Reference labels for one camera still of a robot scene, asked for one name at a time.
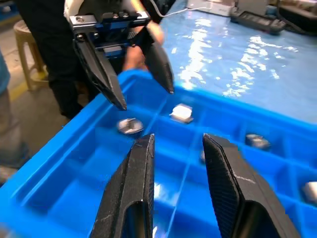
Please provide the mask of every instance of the blue table surface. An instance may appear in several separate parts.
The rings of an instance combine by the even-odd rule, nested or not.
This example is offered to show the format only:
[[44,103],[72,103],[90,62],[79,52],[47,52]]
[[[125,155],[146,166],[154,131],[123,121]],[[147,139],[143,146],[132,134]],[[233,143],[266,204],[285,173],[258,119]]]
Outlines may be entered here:
[[[176,0],[169,13],[185,8]],[[317,124],[317,38],[185,11],[162,20],[175,82]]]

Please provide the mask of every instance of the black pants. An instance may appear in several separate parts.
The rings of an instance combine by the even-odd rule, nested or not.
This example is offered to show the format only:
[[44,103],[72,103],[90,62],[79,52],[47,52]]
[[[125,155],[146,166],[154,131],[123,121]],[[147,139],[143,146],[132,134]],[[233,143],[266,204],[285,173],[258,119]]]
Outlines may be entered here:
[[82,106],[77,102],[75,81],[87,85],[90,100],[97,95],[73,49],[73,34],[64,18],[64,0],[15,0],[30,29],[49,73],[49,85],[60,110],[69,119]]

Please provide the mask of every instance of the white cable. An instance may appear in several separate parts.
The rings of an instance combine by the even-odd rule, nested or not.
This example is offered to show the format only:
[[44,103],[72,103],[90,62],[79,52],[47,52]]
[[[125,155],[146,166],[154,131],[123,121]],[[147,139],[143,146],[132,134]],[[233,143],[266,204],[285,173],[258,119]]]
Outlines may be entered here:
[[160,16],[160,17],[167,17],[167,16],[171,16],[171,15],[174,15],[174,14],[178,14],[178,13],[181,13],[181,12],[184,12],[184,11],[193,11],[193,10],[199,10],[199,9],[212,9],[212,3],[213,1],[210,1],[210,7],[198,7],[198,8],[193,8],[193,9],[190,9],[190,8],[185,8],[183,10],[180,10],[180,11],[176,11],[176,12],[172,12],[172,13],[169,13],[167,15],[162,15],[159,11],[159,8],[157,6],[157,4],[154,2],[154,0],[150,0],[150,2],[152,3],[155,11],[157,12],[157,14]]

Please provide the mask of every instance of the person's hand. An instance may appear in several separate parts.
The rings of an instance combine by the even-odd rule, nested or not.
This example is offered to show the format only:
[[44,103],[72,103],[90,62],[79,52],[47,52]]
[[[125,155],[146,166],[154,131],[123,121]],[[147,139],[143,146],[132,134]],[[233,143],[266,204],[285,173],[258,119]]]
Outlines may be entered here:
[[[162,45],[164,41],[164,33],[161,29],[161,27],[154,23],[150,22],[147,25],[147,28],[150,30],[152,35],[156,38],[156,40]],[[142,27],[138,27],[135,29],[136,32],[139,32],[142,29]],[[140,47],[129,47],[127,49],[127,54],[125,57],[125,62],[123,65],[123,71],[138,68],[138,69],[144,69],[147,70],[147,67],[145,66],[145,57],[140,49]]]

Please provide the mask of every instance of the person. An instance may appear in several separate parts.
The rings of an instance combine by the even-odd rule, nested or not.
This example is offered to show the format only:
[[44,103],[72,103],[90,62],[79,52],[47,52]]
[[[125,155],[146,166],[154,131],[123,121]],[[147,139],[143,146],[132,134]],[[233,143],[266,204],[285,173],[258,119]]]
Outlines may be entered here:
[[[22,19],[31,31],[47,66],[49,86],[60,107],[61,114],[74,118],[82,106],[77,102],[76,81],[86,84],[89,101],[98,94],[89,82],[73,49],[73,33],[64,17],[64,0],[15,0]],[[132,0],[137,10],[142,9],[139,0]],[[159,42],[163,35],[159,26],[151,22],[149,27]],[[139,47],[130,48],[123,65],[114,67],[117,73],[143,65],[144,57]]]
[[0,186],[29,158],[19,121],[13,116],[7,86],[10,74],[0,51]]

